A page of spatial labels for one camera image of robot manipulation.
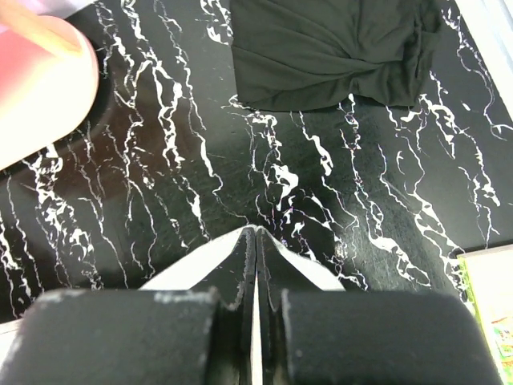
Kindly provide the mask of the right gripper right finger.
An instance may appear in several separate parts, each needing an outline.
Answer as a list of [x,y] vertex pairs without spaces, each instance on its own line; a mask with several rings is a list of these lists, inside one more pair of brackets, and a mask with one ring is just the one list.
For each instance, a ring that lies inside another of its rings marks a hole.
[[256,233],[266,384],[498,384],[477,322],[436,292],[322,290]]

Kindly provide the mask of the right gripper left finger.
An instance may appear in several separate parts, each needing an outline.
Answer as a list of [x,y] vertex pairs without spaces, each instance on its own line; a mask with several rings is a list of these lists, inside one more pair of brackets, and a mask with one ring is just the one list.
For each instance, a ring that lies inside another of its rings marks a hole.
[[27,311],[4,384],[248,384],[256,234],[187,290],[53,290]]

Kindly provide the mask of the grey t-shirt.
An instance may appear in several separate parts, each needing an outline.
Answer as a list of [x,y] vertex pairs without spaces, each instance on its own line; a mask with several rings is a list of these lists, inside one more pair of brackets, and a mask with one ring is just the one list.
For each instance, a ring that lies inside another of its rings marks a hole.
[[216,288],[224,309],[217,317],[210,384],[263,382],[255,369],[260,360],[257,240],[264,242],[263,250],[279,286],[297,290],[343,288],[323,265],[293,253],[267,230],[253,225],[207,242],[143,284],[145,290]]

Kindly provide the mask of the green treehouse book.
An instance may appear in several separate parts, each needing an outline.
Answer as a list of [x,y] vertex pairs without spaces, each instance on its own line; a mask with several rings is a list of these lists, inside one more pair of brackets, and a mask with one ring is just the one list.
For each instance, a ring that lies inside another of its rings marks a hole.
[[512,246],[458,256],[467,298],[505,384],[512,383]]

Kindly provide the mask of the pink three-tier shelf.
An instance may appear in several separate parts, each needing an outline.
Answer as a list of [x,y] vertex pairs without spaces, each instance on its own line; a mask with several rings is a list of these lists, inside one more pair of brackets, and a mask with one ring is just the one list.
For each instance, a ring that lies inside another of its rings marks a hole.
[[89,39],[68,21],[20,1],[1,3],[1,167],[75,130],[99,88]]

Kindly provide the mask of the black t-shirt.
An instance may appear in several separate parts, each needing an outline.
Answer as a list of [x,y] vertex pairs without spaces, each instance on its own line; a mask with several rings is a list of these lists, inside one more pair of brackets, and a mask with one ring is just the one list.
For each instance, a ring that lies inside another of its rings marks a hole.
[[233,1],[230,14],[237,98],[261,111],[350,95],[411,107],[442,31],[435,1]]

